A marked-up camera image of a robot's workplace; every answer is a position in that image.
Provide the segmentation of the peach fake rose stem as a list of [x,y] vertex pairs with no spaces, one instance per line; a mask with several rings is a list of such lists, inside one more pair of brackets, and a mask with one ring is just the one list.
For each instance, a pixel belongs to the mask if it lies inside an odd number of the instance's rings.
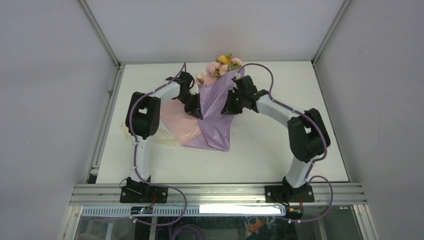
[[244,65],[243,62],[239,58],[235,57],[229,60],[228,67],[231,71],[233,71],[233,70],[240,69],[243,65]]

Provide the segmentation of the purple wrapping paper sheet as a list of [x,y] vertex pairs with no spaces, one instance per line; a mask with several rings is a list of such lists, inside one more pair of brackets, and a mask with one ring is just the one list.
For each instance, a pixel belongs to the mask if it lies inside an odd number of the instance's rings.
[[243,76],[245,71],[231,70],[220,78],[203,75],[203,86],[199,88],[202,119],[198,120],[201,134],[186,143],[185,147],[227,152],[230,150],[230,133],[233,115],[222,114],[229,90],[235,86],[232,78]]

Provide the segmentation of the cream ribbon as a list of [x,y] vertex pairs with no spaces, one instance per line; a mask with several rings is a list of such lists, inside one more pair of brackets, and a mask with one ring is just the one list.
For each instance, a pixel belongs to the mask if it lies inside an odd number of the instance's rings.
[[[119,126],[120,130],[123,131],[124,138],[126,140],[133,139],[132,135],[130,134],[129,128],[125,125],[124,122],[122,122]],[[158,129],[156,134],[153,136],[153,141],[158,144],[175,147],[177,145],[177,139],[168,131],[163,129]]]

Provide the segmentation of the pink wrapping paper sheet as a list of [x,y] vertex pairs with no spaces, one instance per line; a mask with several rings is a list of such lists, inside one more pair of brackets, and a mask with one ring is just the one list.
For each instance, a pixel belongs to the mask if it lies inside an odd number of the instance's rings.
[[205,150],[213,149],[200,128],[199,121],[201,119],[186,114],[184,105],[179,100],[174,99],[161,104],[160,120],[181,146]]

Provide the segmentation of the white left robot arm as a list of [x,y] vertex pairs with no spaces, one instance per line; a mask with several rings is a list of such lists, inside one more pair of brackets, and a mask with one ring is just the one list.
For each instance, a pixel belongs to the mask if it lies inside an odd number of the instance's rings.
[[148,182],[150,172],[150,145],[152,136],[160,125],[161,105],[170,100],[184,104],[184,112],[197,119],[203,119],[200,95],[191,93],[194,77],[180,71],[177,76],[168,77],[165,83],[148,92],[134,92],[128,107],[125,125],[133,144],[133,166],[129,177],[135,182]]

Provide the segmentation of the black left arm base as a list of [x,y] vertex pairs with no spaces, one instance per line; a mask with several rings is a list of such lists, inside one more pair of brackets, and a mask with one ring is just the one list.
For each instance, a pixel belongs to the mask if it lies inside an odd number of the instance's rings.
[[122,204],[165,204],[168,202],[168,187],[152,186],[130,177],[120,184],[119,202]]

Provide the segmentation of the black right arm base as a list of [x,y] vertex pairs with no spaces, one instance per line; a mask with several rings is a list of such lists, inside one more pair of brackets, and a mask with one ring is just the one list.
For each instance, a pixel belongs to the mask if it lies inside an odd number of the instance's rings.
[[266,203],[313,203],[315,201],[313,188],[304,184],[298,188],[290,185],[266,185],[264,186]]

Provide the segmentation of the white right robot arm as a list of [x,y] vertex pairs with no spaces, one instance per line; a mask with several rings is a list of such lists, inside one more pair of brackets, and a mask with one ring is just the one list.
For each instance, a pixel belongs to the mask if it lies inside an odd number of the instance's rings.
[[238,115],[243,109],[266,115],[287,128],[289,147],[293,154],[290,169],[283,182],[283,198],[294,203],[302,196],[300,187],[307,178],[314,162],[327,153],[331,144],[320,112],[311,108],[301,111],[272,97],[265,89],[258,90],[249,75],[232,78],[235,87],[228,91],[223,115]]

